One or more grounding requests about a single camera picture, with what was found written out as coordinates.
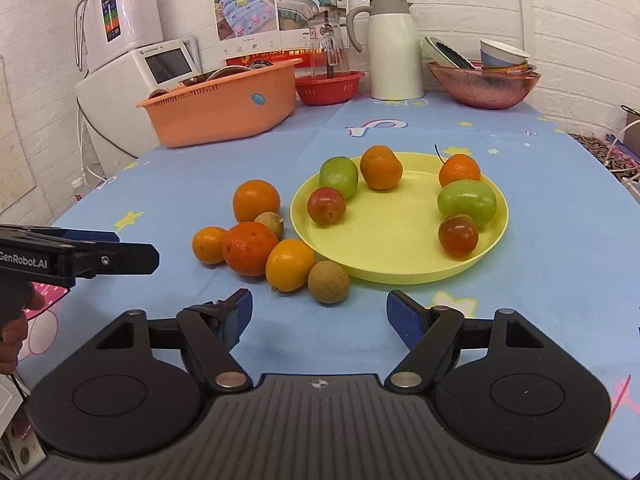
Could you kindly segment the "person's left hand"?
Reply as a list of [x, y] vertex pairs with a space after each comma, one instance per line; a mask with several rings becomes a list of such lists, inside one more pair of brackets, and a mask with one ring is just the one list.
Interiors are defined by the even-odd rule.
[[25, 310], [40, 310], [44, 307], [43, 296], [32, 287], [32, 284], [29, 284], [29, 286], [32, 296], [25, 302], [20, 315], [7, 322], [1, 329], [0, 368], [3, 375], [12, 374], [17, 368], [18, 354], [21, 351], [23, 341], [28, 335], [28, 321]]

